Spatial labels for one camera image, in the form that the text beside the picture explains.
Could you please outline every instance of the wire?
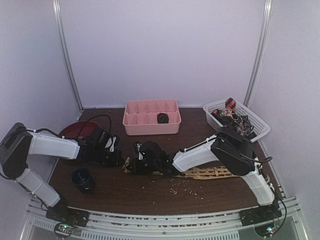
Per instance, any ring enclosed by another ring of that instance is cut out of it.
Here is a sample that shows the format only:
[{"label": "wire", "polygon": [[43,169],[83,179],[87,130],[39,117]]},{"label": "wire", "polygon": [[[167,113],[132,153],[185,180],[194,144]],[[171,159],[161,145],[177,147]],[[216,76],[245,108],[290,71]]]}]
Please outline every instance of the wire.
[{"label": "wire", "polygon": [[90,122],[92,119],[96,119],[99,117],[106,117],[109,119],[109,130],[108,132],[111,132],[111,127],[112,127],[112,121],[111,121],[111,117],[107,114],[100,114],[100,115],[96,115],[96,116],[92,116],[90,117],[87,121],[85,121],[84,125],[82,126],[82,128],[79,130],[78,135],[76,136],[76,138],[80,137],[81,132],[83,131],[83,129],[86,127],[86,125],[88,124],[88,122]]},{"label": "wire", "polygon": [[242,154],[231,142],[229,142],[229,141],[228,141],[227,139],[225,139],[224,137],[217,136],[217,137],[215,137],[215,138],[213,138],[213,139],[221,139],[221,140],[225,141],[225,142],[226,142],[227,144],[229,144],[238,154],[240,154],[240,156],[241,156],[242,159],[246,159],[246,160],[248,160],[248,161],[252,161],[252,162],[255,162],[255,163],[259,163],[259,164],[268,163],[268,162],[270,162],[270,161],[273,159],[272,156],[269,156],[269,157],[267,157],[267,158],[266,158],[265,160],[263,160],[263,161],[258,161],[258,160],[252,159],[252,158],[247,157],[246,155]]},{"label": "wire", "polygon": [[35,131],[33,130],[30,130],[30,129],[26,129],[26,131],[28,132],[31,132],[31,133],[40,133],[40,132],[48,132],[54,136],[56,136],[57,138],[60,138],[60,139],[69,139],[69,140],[75,140],[76,142],[79,142],[80,140],[78,139],[78,137],[67,137],[67,136],[61,136],[57,133],[55,133],[54,131],[48,129],[48,128],[40,128],[40,129],[37,129]]},{"label": "wire", "polygon": [[9,177],[7,177],[7,176],[4,176],[1,172],[0,172],[0,176],[1,176],[2,178],[4,178],[5,180],[11,180],[11,178],[9,178]]},{"label": "wire", "polygon": [[284,218],[283,218],[283,221],[281,223],[281,225],[277,228],[276,232],[273,233],[273,235],[275,235],[277,232],[280,231],[280,229],[282,228],[282,226],[284,225],[285,221],[286,221],[286,218],[287,218],[287,213],[288,213],[288,210],[287,210],[287,206],[285,205],[284,201],[278,196],[278,194],[276,194],[275,190],[273,190],[273,188],[270,188],[271,191],[273,192],[274,196],[280,200],[280,202],[282,203],[283,207],[284,207],[284,210],[285,210],[285,213],[284,213]]}]

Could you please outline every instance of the clutter in basket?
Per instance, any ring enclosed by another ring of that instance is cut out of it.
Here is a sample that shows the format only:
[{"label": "clutter in basket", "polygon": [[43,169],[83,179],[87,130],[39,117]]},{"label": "clutter in basket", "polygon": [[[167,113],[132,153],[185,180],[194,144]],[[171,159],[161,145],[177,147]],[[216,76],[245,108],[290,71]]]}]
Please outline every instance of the clutter in basket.
[{"label": "clutter in basket", "polygon": [[251,140],[257,136],[253,131],[254,126],[251,124],[249,117],[247,115],[237,114],[236,101],[231,97],[225,101],[224,109],[215,109],[211,114],[222,125],[230,128],[245,138]]}]

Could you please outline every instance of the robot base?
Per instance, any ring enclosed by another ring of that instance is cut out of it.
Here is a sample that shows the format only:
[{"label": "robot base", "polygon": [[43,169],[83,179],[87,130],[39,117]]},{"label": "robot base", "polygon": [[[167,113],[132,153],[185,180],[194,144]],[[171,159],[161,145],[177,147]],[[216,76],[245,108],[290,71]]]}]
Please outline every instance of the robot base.
[{"label": "robot base", "polygon": [[[70,216],[69,220],[64,222],[65,224],[71,225],[71,226],[79,226],[79,227],[86,227],[87,222],[89,220],[89,212],[88,211],[83,211],[83,210],[78,210],[78,209],[73,209],[68,207],[67,208],[67,214]],[[55,221],[60,222],[61,220],[56,217],[54,214],[52,214],[51,211],[47,211],[45,217],[47,219],[52,219]]]},{"label": "robot base", "polygon": [[267,222],[275,219],[276,217],[280,218],[282,216],[282,212],[279,208],[279,204],[274,202],[270,205],[242,210],[239,212],[239,215],[242,226],[248,226]]}]

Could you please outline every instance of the red plate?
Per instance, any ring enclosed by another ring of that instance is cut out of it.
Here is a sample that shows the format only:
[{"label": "red plate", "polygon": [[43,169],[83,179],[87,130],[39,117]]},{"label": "red plate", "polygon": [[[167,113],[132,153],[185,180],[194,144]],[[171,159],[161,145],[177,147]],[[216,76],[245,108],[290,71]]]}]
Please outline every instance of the red plate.
[{"label": "red plate", "polygon": [[[65,129],[63,129],[59,135],[62,135],[68,138],[75,138],[85,123],[86,121],[75,122],[67,126]],[[95,128],[101,128],[101,126],[94,121],[88,121],[84,129],[81,131],[80,137],[89,136]]]}]

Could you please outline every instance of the brown table surface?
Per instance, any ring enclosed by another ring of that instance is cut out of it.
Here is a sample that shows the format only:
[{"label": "brown table surface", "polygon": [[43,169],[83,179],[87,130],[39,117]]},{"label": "brown table surface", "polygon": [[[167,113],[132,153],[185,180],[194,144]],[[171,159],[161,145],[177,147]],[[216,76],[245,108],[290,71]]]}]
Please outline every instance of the brown table surface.
[{"label": "brown table surface", "polygon": [[[152,140],[167,153],[195,145],[215,133],[207,123],[202,108],[180,108],[182,122],[177,134],[128,136],[122,124],[124,108],[86,109],[80,120],[98,114],[108,114],[112,118],[113,134],[120,137],[117,146],[122,156],[135,157],[133,143]],[[108,129],[108,120],[100,117],[94,120]],[[258,144],[255,151],[260,160],[264,155]],[[75,168],[88,168],[95,181],[92,195],[84,195],[71,182]],[[271,182],[277,186],[268,164],[264,171]],[[154,180],[147,175],[124,173],[121,167],[104,168],[96,163],[79,163],[60,159],[56,165],[50,184],[59,191],[72,207],[93,211],[138,214],[138,215],[175,215],[215,213],[257,206],[255,195],[240,177],[223,179],[195,180],[166,177]]]}]

